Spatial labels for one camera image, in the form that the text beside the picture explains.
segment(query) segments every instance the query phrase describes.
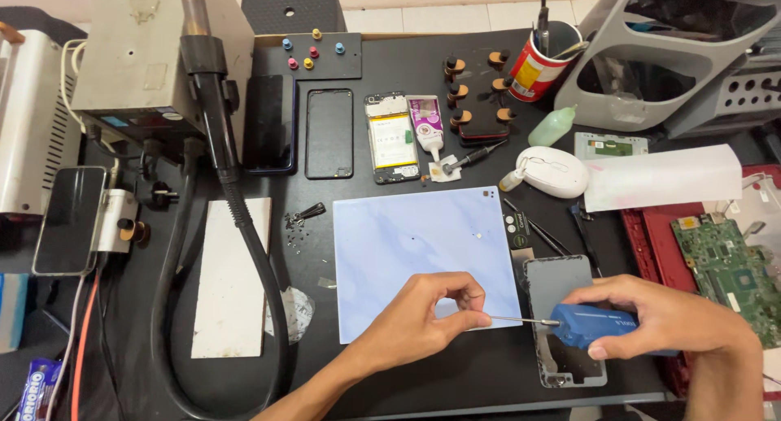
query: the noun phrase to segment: left hand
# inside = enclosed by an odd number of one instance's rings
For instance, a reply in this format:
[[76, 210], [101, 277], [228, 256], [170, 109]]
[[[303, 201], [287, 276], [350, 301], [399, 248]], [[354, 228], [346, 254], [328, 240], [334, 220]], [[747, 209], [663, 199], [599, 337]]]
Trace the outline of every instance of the left hand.
[[[342, 355], [366, 376], [432, 356], [467, 329], [491, 325], [483, 312], [485, 295], [467, 272], [412, 275]], [[455, 299], [460, 311], [436, 318], [434, 307], [443, 297]]]

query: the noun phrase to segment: white mouse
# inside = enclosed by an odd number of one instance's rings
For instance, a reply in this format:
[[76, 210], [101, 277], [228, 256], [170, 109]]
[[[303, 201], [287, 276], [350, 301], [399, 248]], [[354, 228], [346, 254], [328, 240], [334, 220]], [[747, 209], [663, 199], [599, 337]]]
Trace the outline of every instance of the white mouse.
[[545, 194], [559, 198], [576, 198], [588, 186], [588, 170], [577, 157], [548, 146], [526, 148], [515, 161], [516, 170], [499, 182], [499, 189], [509, 191], [526, 181]]

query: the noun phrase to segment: green circuit board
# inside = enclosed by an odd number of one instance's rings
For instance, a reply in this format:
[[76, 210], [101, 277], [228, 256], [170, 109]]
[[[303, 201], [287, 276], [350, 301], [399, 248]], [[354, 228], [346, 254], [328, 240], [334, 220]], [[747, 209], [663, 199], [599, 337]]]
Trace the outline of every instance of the green circuit board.
[[720, 213], [671, 225], [700, 294], [743, 316], [763, 347], [781, 346], [781, 293], [766, 270], [770, 251], [747, 246], [735, 220]]

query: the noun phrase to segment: screwdriver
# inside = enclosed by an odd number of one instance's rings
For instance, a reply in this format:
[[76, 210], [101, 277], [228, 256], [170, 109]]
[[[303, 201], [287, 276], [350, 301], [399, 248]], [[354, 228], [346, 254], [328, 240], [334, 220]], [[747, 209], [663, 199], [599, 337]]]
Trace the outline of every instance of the screwdriver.
[[492, 146], [483, 146], [482, 148], [477, 148], [476, 150], [473, 150], [469, 152], [466, 157], [463, 159], [456, 161], [453, 165], [443, 165], [442, 171], [450, 176], [453, 174], [453, 169], [456, 169], [459, 166], [464, 166], [467, 163], [472, 164], [478, 159], [481, 159], [482, 157], [485, 157], [488, 155], [488, 153], [493, 151], [493, 148], [503, 144], [504, 142], [507, 142], [507, 139], [503, 140], [502, 142], [499, 142], [498, 144], [492, 145]]
[[[603, 310], [589, 305], [558, 304], [551, 318], [493, 317], [502, 320], [539, 323], [551, 326], [552, 332], [564, 345], [588, 349], [591, 342], [602, 336], [623, 336], [639, 326], [637, 316], [617, 310]], [[678, 351], [653, 351], [651, 356], [676, 356]]]

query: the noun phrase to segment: glue tube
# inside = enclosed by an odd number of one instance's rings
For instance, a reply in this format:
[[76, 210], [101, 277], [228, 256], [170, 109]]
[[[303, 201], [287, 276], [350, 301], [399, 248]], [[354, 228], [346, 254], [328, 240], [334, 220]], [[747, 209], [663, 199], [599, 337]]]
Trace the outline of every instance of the glue tube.
[[439, 165], [439, 150], [444, 147], [444, 132], [442, 117], [439, 111], [439, 101], [432, 96], [407, 96], [409, 117], [418, 136], [418, 142], [425, 151], [431, 153], [434, 162]]

